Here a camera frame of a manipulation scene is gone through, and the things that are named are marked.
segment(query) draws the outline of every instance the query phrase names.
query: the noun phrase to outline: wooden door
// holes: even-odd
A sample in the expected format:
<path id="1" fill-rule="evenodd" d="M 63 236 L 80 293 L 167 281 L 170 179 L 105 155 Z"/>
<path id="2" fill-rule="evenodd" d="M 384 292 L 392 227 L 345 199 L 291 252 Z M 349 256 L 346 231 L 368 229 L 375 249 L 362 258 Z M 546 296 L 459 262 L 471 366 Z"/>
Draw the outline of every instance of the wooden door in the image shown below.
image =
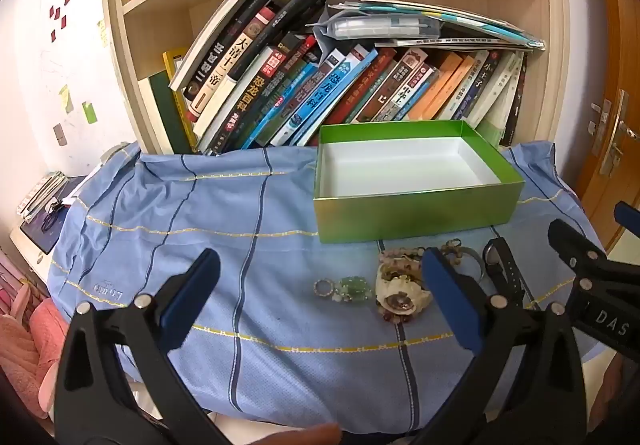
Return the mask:
<path id="1" fill-rule="evenodd" d="M 613 209 L 640 203 L 640 0 L 606 0 L 609 23 L 607 84 L 594 109 L 594 145 L 576 193 L 602 244 L 622 235 Z"/>

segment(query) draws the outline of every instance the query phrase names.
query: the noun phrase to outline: door handle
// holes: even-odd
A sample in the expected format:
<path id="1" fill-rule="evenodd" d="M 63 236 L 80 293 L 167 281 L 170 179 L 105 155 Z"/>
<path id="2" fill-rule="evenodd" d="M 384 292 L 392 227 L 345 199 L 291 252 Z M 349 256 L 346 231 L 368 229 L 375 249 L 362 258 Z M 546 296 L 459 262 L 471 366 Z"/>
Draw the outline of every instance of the door handle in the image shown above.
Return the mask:
<path id="1" fill-rule="evenodd" d="M 602 165 L 600 166 L 600 174 L 611 177 L 614 169 L 620 165 L 623 152 L 620 150 L 623 137 L 630 136 L 633 140 L 638 139 L 638 135 L 625 124 L 626 108 L 629 102 L 629 93 L 624 89 L 618 90 L 618 107 L 616 110 L 616 120 L 613 123 L 613 132 L 609 138 L 607 152 L 605 154 Z"/>

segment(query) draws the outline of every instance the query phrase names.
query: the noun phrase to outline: screw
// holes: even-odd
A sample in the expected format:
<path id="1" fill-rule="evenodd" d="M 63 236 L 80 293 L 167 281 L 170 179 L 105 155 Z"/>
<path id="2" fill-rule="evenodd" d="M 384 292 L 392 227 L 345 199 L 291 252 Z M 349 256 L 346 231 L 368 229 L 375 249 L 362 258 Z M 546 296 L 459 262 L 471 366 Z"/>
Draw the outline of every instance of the screw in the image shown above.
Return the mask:
<path id="1" fill-rule="evenodd" d="M 78 307 L 76 308 L 76 311 L 80 315 L 84 315 L 85 313 L 89 313 L 89 310 L 91 310 L 91 304 L 89 302 L 87 302 L 87 301 L 82 301 L 80 304 L 78 304 Z"/>
<path id="2" fill-rule="evenodd" d="M 556 315 L 564 315 L 564 306 L 559 302 L 551 303 L 551 311 Z"/>
<path id="3" fill-rule="evenodd" d="M 135 305 L 136 308 L 143 309 L 149 306 L 152 300 L 153 300 L 153 297 L 151 297 L 148 293 L 143 293 L 141 295 L 138 295 L 133 300 L 133 304 Z"/>
<path id="4" fill-rule="evenodd" d="M 497 308 L 498 310 L 502 310 L 506 308 L 509 303 L 506 297 L 503 297 L 502 295 L 494 295 L 491 298 L 490 302 L 491 302 L 491 306 L 493 306 L 494 308 Z"/>

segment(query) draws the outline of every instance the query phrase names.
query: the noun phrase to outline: human hand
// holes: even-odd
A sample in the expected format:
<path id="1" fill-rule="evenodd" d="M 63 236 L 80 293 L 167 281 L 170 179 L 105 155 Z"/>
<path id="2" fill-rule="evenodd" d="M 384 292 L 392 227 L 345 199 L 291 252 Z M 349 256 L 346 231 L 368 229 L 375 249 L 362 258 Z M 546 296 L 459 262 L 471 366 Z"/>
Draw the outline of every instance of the human hand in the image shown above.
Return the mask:
<path id="1" fill-rule="evenodd" d="M 335 423 L 271 434 L 252 445 L 338 445 L 342 431 Z"/>

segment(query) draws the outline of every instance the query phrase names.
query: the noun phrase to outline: yellow stitching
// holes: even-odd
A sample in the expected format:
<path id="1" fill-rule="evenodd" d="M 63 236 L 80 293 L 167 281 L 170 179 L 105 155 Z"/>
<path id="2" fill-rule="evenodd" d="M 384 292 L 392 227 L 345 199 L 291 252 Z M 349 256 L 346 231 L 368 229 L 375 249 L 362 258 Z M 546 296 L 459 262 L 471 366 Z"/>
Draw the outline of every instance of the yellow stitching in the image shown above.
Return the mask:
<path id="1" fill-rule="evenodd" d="M 82 207 L 84 207 L 84 210 L 89 210 L 89 207 L 86 205 L 86 203 L 83 202 L 78 196 L 76 196 L 76 201 L 80 203 Z"/>
<path id="2" fill-rule="evenodd" d="M 554 194 L 553 196 L 551 196 L 550 198 L 529 198 L 523 201 L 518 201 L 518 205 L 524 205 L 525 203 L 529 203 L 532 201 L 553 201 L 554 199 L 556 199 L 558 196 L 560 196 L 560 193 L 564 192 L 562 189 L 560 189 L 558 192 L 556 192 L 556 194 Z"/>
<path id="3" fill-rule="evenodd" d="M 95 297 L 95 295 L 90 294 L 89 292 L 87 292 L 85 289 L 82 289 L 82 287 L 79 284 L 76 284 L 75 282 L 71 282 L 71 281 L 66 281 L 66 284 L 70 284 L 71 286 L 74 286 L 76 288 L 78 288 L 78 290 L 80 290 L 82 293 L 84 293 L 87 297 L 93 299 L 93 300 L 97 300 L 98 302 L 105 302 L 107 304 L 111 304 L 112 306 L 117 306 L 119 308 L 126 308 L 127 305 L 126 304 L 120 304 L 119 302 L 113 302 L 107 299 L 101 299 L 100 297 Z"/>
<path id="4" fill-rule="evenodd" d="M 246 176 L 274 176 L 289 174 L 289 171 L 262 171 L 262 172 L 233 172 L 230 174 L 198 174 L 196 177 L 181 178 L 180 181 L 208 180 L 209 178 L 244 178 Z"/>
<path id="5" fill-rule="evenodd" d="M 562 282 L 561 284 L 556 285 L 548 293 L 536 299 L 536 302 L 542 302 L 547 297 L 553 295 L 560 288 L 562 288 L 563 286 L 566 286 L 567 284 L 570 284 L 571 282 L 573 282 L 573 279 L 570 279 L 569 281 L 565 281 L 565 282 Z M 120 308 L 126 307 L 125 304 L 120 304 L 119 302 L 113 302 L 107 299 L 101 299 L 100 297 L 95 297 L 95 295 L 92 295 L 86 290 L 82 289 L 82 287 L 79 284 L 76 284 L 75 282 L 66 281 L 66 284 L 70 284 L 71 286 L 78 288 L 78 290 L 84 293 L 87 297 L 94 299 L 98 302 L 105 302 L 107 304 L 110 304 L 112 306 L 117 306 Z M 525 308 L 529 309 L 532 306 L 533 306 L 533 303 L 530 303 L 526 305 Z M 429 342 L 448 339 L 453 336 L 453 333 L 450 333 L 450 332 L 441 333 L 440 335 L 430 335 L 430 336 L 422 337 L 418 339 L 403 340 L 400 342 L 380 344 L 377 346 L 363 346 L 361 348 L 295 348 L 290 346 L 276 346 L 275 344 L 271 344 L 270 342 L 259 339 L 258 337 L 252 337 L 251 335 L 243 335 L 242 333 L 235 333 L 232 331 L 216 330 L 213 328 L 208 328 L 206 326 L 200 326 L 199 324 L 194 324 L 192 327 L 193 329 L 204 331 L 205 333 L 211 333 L 212 335 L 239 338 L 240 340 L 254 342 L 256 344 L 267 346 L 268 348 L 277 349 L 278 351 L 286 351 L 289 353 L 364 353 L 366 351 L 382 351 L 384 349 L 398 349 L 399 346 L 415 346 L 418 344 L 426 344 Z"/>
<path id="6" fill-rule="evenodd" d="M 120 231 L 120 232 L 135 232 L 138 230 L 142 230 L 145 232 L 148 232 L 149 234 L 159 234 L 159 235 L 173 235 L 173 234 L 184 234 L 186 232 L 205 232 L 206 234 L 213 234 L 213 235 L 228 235 L 229 237 L 284 237 L 285 235 L 309 235 L 309 236 L 315 236 L 318 235 L 317 232 L 306 232 L 306 231 L 302 231 L 302 230 L 290 230 L 287 232 L 275 232 L 273 234 L 270 233 L 266 233 L 266 234 L 252 234 L 252 233 L 237 233 L 237 232 L 218 232 L 215 230 L 209 230 L 209 229 L 199 229 L 199 228 L 189 228 L 189 229 L 179 229 L 179 230 L 173 230 L 173 231 L 159 231 L 159 230 L 152 230 L 149 229 L 147 227 L 144 227 L 142 225 L 137 225 L 133 228 L 125 228 L 125 227 L 119 227 L 117 225 L 111 225 L 110 223 L 107 223 L 105 221 L 99 220 L 97 218 L 94 218 L 93 216 L 87 216 L 86 217 L 89 221 L 98 223 L 98 225 L 102 225 L 103 227 L 109 227 L 111 229 Z"/>
<path id="7" fill-rule="evenodd" d="M 57 266 L 61 271 L 65 272 L 65 273 L 69 273 L 68 270 L 65 270 L 64 268 L 62 268 L 62 266 L 60 266 L 58 263 L 56 263 L 53 259 L 51 260 L 51 264 L 54 266 Z"/>

